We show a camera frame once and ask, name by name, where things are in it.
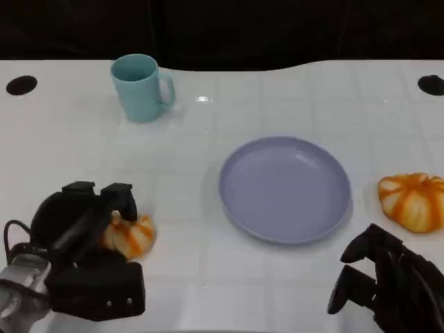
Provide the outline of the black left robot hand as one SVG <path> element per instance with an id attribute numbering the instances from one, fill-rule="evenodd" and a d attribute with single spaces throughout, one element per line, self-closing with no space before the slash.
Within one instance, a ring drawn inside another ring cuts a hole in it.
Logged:
<path id="1" fill-rule="evenodd" d="M 137 219 L 131 184 L 114 182 L 94 192 L 94 182 L 75 181 L 46 198 L 31 222 L 31 243 L 47 250 L 55 270 L 81 260 L 99 239 L 117 211 L 124 219 Z"/>

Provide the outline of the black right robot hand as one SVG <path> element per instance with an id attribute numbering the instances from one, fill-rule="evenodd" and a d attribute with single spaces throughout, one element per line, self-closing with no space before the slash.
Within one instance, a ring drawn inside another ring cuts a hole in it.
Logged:
<path id="1" fill-rule="evenodd" d="M 373 313 L 382 332 L 442 332 L 443 274 L 381 227 L 370 224 L 344 250 L 327 312 L 347 302 Z"/>

